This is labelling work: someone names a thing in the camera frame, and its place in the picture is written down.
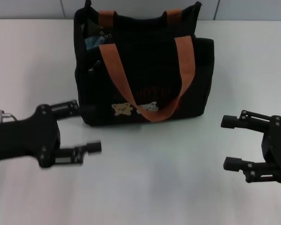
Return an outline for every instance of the bear patch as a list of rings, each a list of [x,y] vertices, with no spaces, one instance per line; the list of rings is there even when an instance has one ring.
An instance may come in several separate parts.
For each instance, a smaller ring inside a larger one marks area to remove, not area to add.
[[[122,104],[112,104],[111,106],[114,109],[114,111],[115,111],[114,114],[116,116],[119,116],[120,114],[130,116],[131,110],[133,109],[132,107],[130,107],[130,103],[128,103],[128,102],[122,103]]]
[[[158,111],[158,107],[156,106],[157,102],[151,102],[149,104],[139,105],[139,107],[146,109],[148,111]]]

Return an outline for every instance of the bear appliqué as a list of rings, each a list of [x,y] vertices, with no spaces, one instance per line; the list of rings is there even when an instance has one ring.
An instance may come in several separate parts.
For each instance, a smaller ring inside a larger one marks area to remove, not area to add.
[[[139,105],[139,107],[146,109],[148,111],[158,111],[158,107],[156,106],[157,102],[151,102],[149,104]]]
[[[130,116],[131,115],[131,110],[133,109],[130,106],[130,103],[128,103],[128,102],[122,103],[122,104],[112,104],[111,106],[114,109],[114,111],[115,111],[114,114],[116,116],[119,116],[120,114],[124,114],[124,115]]]

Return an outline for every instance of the black fabric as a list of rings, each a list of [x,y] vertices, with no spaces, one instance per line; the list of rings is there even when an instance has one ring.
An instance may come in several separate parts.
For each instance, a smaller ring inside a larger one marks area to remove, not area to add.
[[[166,14],[156,19],[136,20],[114,15],[114,28],[104,29],[115,43],[137,105],[154,102],[162,109],[177,97],[181,77],[175,37],[191,36],[196,73],[194,80],[180,98],[178,107],[169,118],[182,119],[203,114],[209,96],[214,68],[214,42],[194,35],[201,4],[197,2],[183,10],[182,22],[167,27]],[[87,20],[98,23],[98,13],[92,8],[82,8],[74,16],[74,47],[77,60],[77,82],[82,118],[91,126],[148,122],[132,107],[131,114],[115,115],[116,104],[127,101],[114,86],[99,47],[86,50],[87,38],[81,26]]]

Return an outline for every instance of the tiled wall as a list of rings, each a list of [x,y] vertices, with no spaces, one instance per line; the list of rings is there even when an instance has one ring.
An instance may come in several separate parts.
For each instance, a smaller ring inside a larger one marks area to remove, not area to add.
[[[196,0],[92,0],[99,10],[152,18],[166,9],[185,8]],[[201,0],[201,20],[281,20],[281,0]],[[72,19],[84,0],[0,0],[1,18]]]

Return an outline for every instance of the white surface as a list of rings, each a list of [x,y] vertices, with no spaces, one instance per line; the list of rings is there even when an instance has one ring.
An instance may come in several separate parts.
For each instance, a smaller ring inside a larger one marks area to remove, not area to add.
[[[281,20],[281,0],[221,0],[217,20]]]
[[[119,15],[135,18],[155,18],[165,10],[186,8],[197,0],[92,0],[92,7],[97,10],[116,10]],[[85,0],[62,0],[66,18],[73,19],[75,12],[84,6]],[[212,20],[217,0],[200,0],[200,20]]]
[[[82,167],[0,162],[0,225],[281,225],[281,184],[247,184],[226,156],[263,161],[262,134],[220,128],[242,109],[281,115],[281,22],[199,21],[215,42],[205,114],[91,128],[59,122],[63,146],[101,139]],[[19,119],[77,98],[72,21],[0,20],[0,109]]]
[[[0,19],[63,19],[60,0],[0,0]]]

